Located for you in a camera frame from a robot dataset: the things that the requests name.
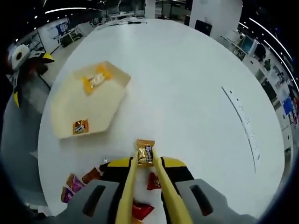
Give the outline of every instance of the ceiling light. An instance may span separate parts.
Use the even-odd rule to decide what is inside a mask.
[[[274,50],[274,48],[273,48],[271,45],[269,45],[268,42],[266,42],[265,40],[264,40],[264,42],[265,42],[265,43],[266,43],[266,44],[273,50],[273,52],[279,57],[279,59],[283,62],[283,64],[285,65],[286,69],[287,69],[288,72],[290,73],[291,77],[294,78],[294,77],[293,77],[293,74],[291,73],[291,71],[290,71],[290,69],[289,69],[289,67],[286,66],[284,60],[282,60],[282,58],[281,58],[280,55],[276,52],[276,50]]]
[[[53,13],[53,12],[57,12],[57,11],[63,11],[63,10],[72,10],[72,9],[86,9],[86,8],[84,8],[84,7],[58,8],[58,9],[53,9],[53,10],[47,11],[47,12],[45,12],[45,14]]]
[[[263,27],[261,24],[259,24],[255,20],[253,20],[251,18],[249,18],[249,19],[251,21],[253,21],[255,24],[257,24],[258,26],[260,26],[261,28],[263,28],[268,34],[270,34],[277,41],[277,43],[279,43],[280,46],[285,50],[285,52],[288,54],[288,56],[290,57],[290,59],[293,60],[292,57],[291,57],[291,55],[290,55],[290,53],[285,49],[285,47],[282,45],[282,43],[270,31],[268,31],[265,27]]]
[[[246,27],[244,24],[242,24],[242,23],[240,23],[240,22],[239,22],[239,24],[240,24],[240,25],[242,25],[242,26],[244,26],[245,28],[249,29],[249,28],[248,28],[248,27]]]

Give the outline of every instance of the desk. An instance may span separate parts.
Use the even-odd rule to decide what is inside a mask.
[[[259,217],[284,170],[283,138],[268,96],[245,65],[212,38],[174,21],[146,21],[94,30],[58,74],[38,141],[49,209],[57,215],[66,208],[60,195],[69,173],[83,175],[108,156],[131,156],[133,142],[143,138],[156,141],[159,156],[185,162],[234,211]],[[58,140],[50,119],[52,97],[71,71],[105,60],[132,77],[109,130]],[[261,155],[256,173],[246,133],[222,86],[235,92],[250,118]]]
[[[111,15],[110,18],[116,20],[119,17],[132,17],[133,15],[135,15],[135,13],[116,14],[116,15]]]

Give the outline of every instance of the orange candy wrapper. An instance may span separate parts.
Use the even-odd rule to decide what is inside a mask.
[[[153,146],[155,141],[137,139],[138,166],[150,167],[153,164]]]
[[[82,181],[84,184],[88,184],[92,180],[99,180],[101,178],[100,172],[96,169],[93,168],[89,173],[85,174],[82,177]]]
[[[82,134],[87,132],[89,132],[87,120],[79,120],[73,123],[73,134]]]
[[[98,66],[96,72],[97,75],[91,78],[82,78],[87,95],[91,95],[102,83],[112,78],[111,73],[103,65]]]

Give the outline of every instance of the computer monitor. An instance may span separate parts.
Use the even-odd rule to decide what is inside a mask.
[[[241,44],[241,48],[248,54],[252,45],[253,45],[253,40],[246,36]]]

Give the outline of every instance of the red candy wrapper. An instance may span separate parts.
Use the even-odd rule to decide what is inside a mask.
[[[161,185],[158,176],[154,172],[151,172],[149,174],[149,183],[148,183],[147,190],[153,190],[153,189],[161,189]]]
[[[154,207],[149,204],[133,201],[132,216],[137,220],[143,220],[153,210]]]

